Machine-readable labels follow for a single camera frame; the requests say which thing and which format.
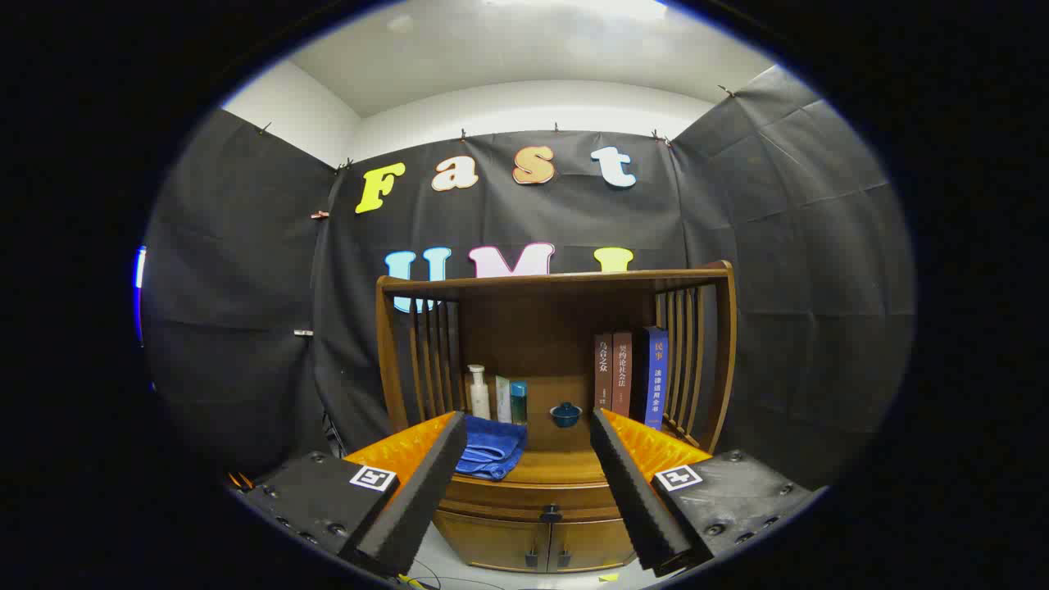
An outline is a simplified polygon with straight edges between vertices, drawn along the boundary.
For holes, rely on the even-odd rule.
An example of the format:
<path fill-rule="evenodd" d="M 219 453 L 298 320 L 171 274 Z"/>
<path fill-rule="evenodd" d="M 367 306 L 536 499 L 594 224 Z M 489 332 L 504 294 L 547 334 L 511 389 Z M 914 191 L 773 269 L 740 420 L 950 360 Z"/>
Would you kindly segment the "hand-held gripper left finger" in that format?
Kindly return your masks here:
<path fill-rule="evenodd" d="M 371 574 L 407 574 L 467 444 L 461 410 L 338 458 L 311 452 L 252 485 L 255 515 Z"/>

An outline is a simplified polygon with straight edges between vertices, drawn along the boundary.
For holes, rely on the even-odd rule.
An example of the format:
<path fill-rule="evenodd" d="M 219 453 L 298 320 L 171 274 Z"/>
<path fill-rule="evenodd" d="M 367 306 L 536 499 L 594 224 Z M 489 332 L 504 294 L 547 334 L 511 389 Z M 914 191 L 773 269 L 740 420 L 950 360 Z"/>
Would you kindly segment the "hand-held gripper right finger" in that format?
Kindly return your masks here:
<path fill-rule="evenodd" d="M 641 566 L 660 576 L 736 556 L 822 496 L 746 451 L 701 451 L 597 408 L 591 444 Z"/>

